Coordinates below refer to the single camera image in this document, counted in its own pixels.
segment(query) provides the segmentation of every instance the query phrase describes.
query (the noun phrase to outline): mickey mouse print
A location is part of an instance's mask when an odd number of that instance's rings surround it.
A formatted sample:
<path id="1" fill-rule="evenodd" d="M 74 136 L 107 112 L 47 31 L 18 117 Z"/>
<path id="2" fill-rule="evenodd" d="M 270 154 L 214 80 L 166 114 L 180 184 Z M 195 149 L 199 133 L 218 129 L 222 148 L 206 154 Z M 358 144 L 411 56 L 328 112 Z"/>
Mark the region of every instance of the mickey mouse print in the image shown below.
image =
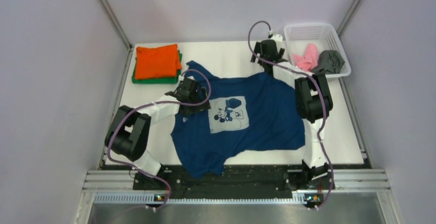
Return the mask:
<path id="1" fill-rule="evenodd" d="M 210 133 L 246 129 L 249 126 L 245 97 L 224 97 L 209 100 Z"/>

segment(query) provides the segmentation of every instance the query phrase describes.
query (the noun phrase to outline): white wall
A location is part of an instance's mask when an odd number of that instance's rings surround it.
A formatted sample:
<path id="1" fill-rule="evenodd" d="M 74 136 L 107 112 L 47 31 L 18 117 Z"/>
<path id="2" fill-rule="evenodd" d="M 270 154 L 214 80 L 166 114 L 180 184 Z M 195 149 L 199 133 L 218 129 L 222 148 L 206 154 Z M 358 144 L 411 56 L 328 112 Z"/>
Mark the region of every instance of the white wall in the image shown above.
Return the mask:
<path id="1" fill-rule="evenodd" d="M 363 0 L 344 32 L 347 78 L 405 223 L 434 223 L 436 0 Z"/>
<path id="2" fill-rule="evenodd" d="M 132 43 L 246 40 L 250 26 L 295 22 L 338 27 L 353 0 L 108 0 Z M 253 36 L 265 37 L 265 28 Z"/>
<path id="3" fill-rule="evenodd" d="M 98 0 L 0 0 L 0 223 L 69 223 L 126 58 Z"/>

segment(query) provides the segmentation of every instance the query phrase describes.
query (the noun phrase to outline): white laundry basket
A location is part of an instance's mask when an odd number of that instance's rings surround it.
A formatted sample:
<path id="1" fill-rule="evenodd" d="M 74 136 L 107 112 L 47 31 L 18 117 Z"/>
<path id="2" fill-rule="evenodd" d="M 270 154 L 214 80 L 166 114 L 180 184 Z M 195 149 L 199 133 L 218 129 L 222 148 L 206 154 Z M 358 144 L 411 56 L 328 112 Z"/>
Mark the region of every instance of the white laundry basket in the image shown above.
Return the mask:
<path id="1" fill-rule="evenodd" d="M 350 63 L 343 50 L 335 28 L 327 23 L 304 23 L 287 25 L 284 27 L 287 52 L 293 65 L 292 54 L 303 55 L 309 43 L 317 46 L 319 53 L 324 50 L 336 50 L 345 61 L 340 73 L 326 74 L 327 78 L 339 78 L 351 73 Z"/>

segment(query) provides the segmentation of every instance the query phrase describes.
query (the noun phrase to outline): navy blue shirt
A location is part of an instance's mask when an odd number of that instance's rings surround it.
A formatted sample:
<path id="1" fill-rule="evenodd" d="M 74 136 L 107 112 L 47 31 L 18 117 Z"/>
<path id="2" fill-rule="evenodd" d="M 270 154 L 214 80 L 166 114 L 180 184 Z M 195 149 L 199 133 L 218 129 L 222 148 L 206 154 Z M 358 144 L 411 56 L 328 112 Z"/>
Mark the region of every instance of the navy blue shirt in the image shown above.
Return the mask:
<path id="1" fill-rule="evenodd" d="M 212 88 L 211 108 L 189 116 L 177 114 L 171 134 L 182 165 L 193 177 L 206 172 L 221 175 L 226 159 L 245 150 L 296 150 L 304 145 L 292 87 L 264 72 L 224 79 L 197 62 L 187 65 L 202 72 Z M 207 88 L 198 73 L 185 76 Z"/>

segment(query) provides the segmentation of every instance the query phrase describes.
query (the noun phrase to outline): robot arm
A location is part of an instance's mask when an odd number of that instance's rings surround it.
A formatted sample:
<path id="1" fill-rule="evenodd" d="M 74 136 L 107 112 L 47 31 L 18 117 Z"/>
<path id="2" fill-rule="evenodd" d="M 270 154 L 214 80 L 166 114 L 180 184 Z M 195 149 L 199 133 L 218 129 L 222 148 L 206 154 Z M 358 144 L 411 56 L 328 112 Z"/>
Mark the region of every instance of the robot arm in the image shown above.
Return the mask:
<path id="1" fill-rule="evenodd" d="M 303 72 L 303 70 L 291 65 L 288 61 L 279 63 L 279 65 L 294 71 Z M 303 118 L 306 141 L 303 168 L 306 167 L 306 169 L 312 171 L 310 173 L 310 179 L 308 180 L 315 180 L 327 175 L 327 169 L 325 167 L 326 159 L 317 136 L 322 124 L 322 109 L 319 102 L 319 95 L 316 93 L 313 96 L 315 88 L 311 86 L 313 85 L 311 81 L 303 75 L 290 72 L 289 70 L 277 66 L 273 66 L 272 69 L 275 79 L 283 81 L 296 90 L 297 111 Z M 328 116 L 329 111 L 333 108 L 333 102 L 325 76 L 314 76 L 312 73 L 305 73 L 314 77 L 317 84 L 320 86 Z M 320 137 L 324 140 L 324 129 L 321 131 Z"/>
<path id="2" fill-rule="evenodd" d="M 205 97 L 206 90 L 200 88 L 197 81 L 181 77 L 179 86 L 175 91 L 168 92 L 152 102 L 155 105 L 143 108 L 129 116 L 123 124 L 123 128 L 116 135 L 111 150 L 116 154 L 126 156 L 137 168 L 149 174 L 157 175 L 161 164 L 146 150 L 150 126 L 179 112 L 189 115 L 210 109 L 208 101 L 199 106 L 180 105 L 180 102 L 199 103 Z M 104 141 L 106 146 L 109 145 L 111 137 L 121 120 L 132 110 L 133 108 L 128 106 L 122 106 L 118 109 Z M 131 127 L 131 132 L 128 132 L 126 127 Z"/>

